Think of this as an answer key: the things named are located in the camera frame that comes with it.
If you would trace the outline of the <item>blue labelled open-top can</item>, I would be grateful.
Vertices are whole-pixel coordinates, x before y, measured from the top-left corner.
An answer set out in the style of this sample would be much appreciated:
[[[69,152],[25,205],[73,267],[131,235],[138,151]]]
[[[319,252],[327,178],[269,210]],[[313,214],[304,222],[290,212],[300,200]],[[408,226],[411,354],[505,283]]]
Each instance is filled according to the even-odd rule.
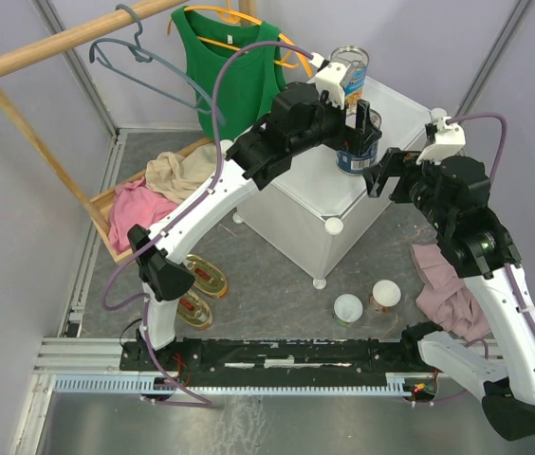
[[[376,138],[372,138],[368,142],[361,144],[360,150],[356,153],[352,153],[350,150],[337,151],[336,164],[344,173],[360,175],[377,160],[378,143],[382,136],[382,118],[380,113],[373,108],[370,108],[369,119],[371,120],[372,125],[378,130],[379,135]]]

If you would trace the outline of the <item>blue chicken noodle soup can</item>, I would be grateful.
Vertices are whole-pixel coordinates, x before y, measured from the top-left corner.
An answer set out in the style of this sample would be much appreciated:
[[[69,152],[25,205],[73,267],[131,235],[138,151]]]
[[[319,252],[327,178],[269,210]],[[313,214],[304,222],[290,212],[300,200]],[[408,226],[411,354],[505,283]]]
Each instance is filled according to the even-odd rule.
[[[330,60],[345,64],[347,68],[344,79],[345,107],[347,115],[355,114],[361,99],[366,71],[370,62],[367,50],[355,45],[346,45],[334,49]]]

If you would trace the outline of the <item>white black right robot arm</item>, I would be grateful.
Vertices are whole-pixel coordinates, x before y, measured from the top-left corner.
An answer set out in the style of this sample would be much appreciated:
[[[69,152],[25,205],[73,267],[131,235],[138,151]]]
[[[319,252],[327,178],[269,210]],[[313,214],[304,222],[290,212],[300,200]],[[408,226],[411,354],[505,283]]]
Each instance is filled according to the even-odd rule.
[[[400,362],[447,374],[480,403],[493,429],[516,441],[535,436],[535,306],[521,255],[489,208],[491,182],[482,162],[452,155],[425,161],[418,152],[390,148],[363,173],[369,196],[410,203],[436,231],[441,254],[477,299],[503,356],[490,365],[443,331],[423,333],[399,347]]]

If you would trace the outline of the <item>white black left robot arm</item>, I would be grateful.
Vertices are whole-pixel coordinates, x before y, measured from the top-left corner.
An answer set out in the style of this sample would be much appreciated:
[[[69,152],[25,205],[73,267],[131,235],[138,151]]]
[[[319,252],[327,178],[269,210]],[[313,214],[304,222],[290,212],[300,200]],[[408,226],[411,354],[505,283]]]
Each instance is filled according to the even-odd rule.
[[[270,111],[235,141],[218,143],[224,158],[212,177],[162,221],[129,232],[145,292],[140,356],[152,369],[174,358],[179,300],[194,283],[184,260],[197,242],[239,203],[286,173],[294,156],[320,145],[334,151],[362,152],[380,139],[370,119],[371,104],[359,100],[355,123],[314,83],[291,82]]]

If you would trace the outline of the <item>white plastic cube cabinet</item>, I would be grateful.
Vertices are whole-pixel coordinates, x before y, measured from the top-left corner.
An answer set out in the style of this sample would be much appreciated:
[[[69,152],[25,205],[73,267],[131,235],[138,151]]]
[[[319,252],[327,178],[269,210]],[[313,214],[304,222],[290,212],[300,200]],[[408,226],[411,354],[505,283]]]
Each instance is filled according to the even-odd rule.
[[[425,142],[429,108],[371,78],[362,96],[382,119],[378,154],[390,147],[417,151]],[[299,266],[317,289],[390,204],[397,181],[370,198],[358,175],[343,172],[323,145],[293,158],[288,172],[240,203],[233,215]]]

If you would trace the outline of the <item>yellow labelled can white lid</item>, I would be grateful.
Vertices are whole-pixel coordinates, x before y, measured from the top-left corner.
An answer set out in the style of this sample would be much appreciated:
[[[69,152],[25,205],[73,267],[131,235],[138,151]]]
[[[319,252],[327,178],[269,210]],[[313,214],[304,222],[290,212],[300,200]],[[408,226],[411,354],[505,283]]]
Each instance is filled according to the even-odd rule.
[[[401,300],[399,286],[390,280],[380,280],[373,286],[369,303],[377,313],[386,313]]]

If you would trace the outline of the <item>green tank top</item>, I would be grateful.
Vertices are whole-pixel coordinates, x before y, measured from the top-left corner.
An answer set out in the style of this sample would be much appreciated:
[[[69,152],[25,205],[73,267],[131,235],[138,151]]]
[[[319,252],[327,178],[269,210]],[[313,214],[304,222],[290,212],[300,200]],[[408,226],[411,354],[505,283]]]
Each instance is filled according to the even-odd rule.
[[[222,66],[234,52],[218,54],[200,44],[187,27],[183,28],[187,32],[181,32],[174,25],[186,52],[187,75],[211,94]],[[217,103],[225,118],[219,125],[222,139],[234,140],[269,112],[274,97],[286,85],[283,68],[276,63],[280,58],[278,47],[263,46],[240,56],[226,71]]]

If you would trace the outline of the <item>green labelled can white lid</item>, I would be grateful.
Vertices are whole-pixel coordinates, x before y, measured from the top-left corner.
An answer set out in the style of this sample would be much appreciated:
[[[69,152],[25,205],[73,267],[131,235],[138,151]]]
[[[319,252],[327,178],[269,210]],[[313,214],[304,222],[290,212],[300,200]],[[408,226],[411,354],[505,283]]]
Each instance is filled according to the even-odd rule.
[[[344,327],[357,322],[363,314],[362,301],[352,294],[338,296],[333,304],[333,317]]]

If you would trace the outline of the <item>mauve pink cloth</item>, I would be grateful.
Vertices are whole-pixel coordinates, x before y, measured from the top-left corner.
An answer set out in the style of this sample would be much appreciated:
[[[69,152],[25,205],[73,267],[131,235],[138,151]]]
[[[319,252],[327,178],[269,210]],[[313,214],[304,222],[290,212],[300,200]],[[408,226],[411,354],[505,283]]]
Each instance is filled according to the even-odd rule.
[[[417,307],[445,331],[473,341],[490,333],[478,300],[461,280],[437,245],[411,245],[411,256],[424,287]]]

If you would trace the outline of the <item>orange clothes hanger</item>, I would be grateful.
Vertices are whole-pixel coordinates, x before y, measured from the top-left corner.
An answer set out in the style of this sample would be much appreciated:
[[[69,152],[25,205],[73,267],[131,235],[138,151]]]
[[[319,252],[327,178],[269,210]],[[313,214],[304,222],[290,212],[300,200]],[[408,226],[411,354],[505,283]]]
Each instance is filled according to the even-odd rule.
[[[167,26],[171,34],[174,24],[181,32],[195,34],[195,39],[207,48],[225,56],[238,51],[253,42],[271,40],[280,43],[294,43],[276,26],[256,17],[255,1],[239,1],[236,9],[231,1],[224,5],[188,5],[173,13]]]

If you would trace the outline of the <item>beige crumpled cloth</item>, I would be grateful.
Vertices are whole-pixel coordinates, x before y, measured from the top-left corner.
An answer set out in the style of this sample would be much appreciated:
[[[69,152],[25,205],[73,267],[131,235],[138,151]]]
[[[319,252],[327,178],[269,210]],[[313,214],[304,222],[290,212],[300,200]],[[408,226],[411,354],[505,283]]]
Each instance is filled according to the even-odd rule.
[[[189,155],[165,152],[147,163],[146,187],[181,204],[193,194],[216,168],[216,147],[201,145]]]

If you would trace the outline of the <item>upper flat gold sardine tin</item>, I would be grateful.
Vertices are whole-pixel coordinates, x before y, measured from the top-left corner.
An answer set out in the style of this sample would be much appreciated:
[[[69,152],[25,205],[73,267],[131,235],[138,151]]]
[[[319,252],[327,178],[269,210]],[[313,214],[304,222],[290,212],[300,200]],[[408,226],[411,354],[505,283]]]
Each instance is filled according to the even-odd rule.
[[[213,299],[221,299],[227,294],[227,278],[214,264],[195,254],[188,254],[184,264],[193,274],[197,290]]]

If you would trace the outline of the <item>flat gold sardine tin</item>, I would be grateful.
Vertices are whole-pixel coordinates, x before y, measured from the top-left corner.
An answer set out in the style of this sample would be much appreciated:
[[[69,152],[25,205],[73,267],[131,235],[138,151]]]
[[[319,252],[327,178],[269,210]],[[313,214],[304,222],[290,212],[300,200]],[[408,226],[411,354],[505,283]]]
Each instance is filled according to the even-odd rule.
[[[212,325],[211,307],[192,289],[179,299],[177,315],[185,323],[199,330]]]
[[[184,264],[193,274],[197,290],[213,299],[221,299],[227,294],[227,278],[214,264],[195,254],[188,254]]]

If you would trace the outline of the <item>lower flat gold sardine tin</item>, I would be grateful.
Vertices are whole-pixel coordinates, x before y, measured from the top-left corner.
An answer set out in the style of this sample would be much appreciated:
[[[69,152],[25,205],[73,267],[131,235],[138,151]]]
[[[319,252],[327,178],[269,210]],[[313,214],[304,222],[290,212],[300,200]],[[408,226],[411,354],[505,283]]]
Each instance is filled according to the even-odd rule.
[[[185,323],[199,330],[212,325],[211,307],[192,289],[179,299],[177,315]]]

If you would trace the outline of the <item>pink crumpled cloth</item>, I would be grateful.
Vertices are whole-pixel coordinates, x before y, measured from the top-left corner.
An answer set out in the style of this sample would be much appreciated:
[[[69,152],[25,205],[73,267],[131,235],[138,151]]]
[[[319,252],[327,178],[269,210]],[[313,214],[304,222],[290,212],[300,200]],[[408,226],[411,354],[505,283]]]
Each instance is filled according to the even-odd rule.
[[[149,189],[144,177],[116,186],[108,213],[110,245],[118,254],[124,252],[130,246],[128,231],[133,226],[148,228],[176,208],[177,203]]]

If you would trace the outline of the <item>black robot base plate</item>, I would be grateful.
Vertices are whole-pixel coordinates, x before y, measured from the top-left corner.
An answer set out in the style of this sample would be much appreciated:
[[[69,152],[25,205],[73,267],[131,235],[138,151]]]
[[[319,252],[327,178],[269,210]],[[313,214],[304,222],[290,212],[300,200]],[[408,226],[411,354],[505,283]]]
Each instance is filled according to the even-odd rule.
[[[433,369],[407,341],[375,339],[231,340],[184,338],[156,352],[162,368],[182,373],[189,384],[196,373],[224,369],[357,368],[370,373],[425,373]]]

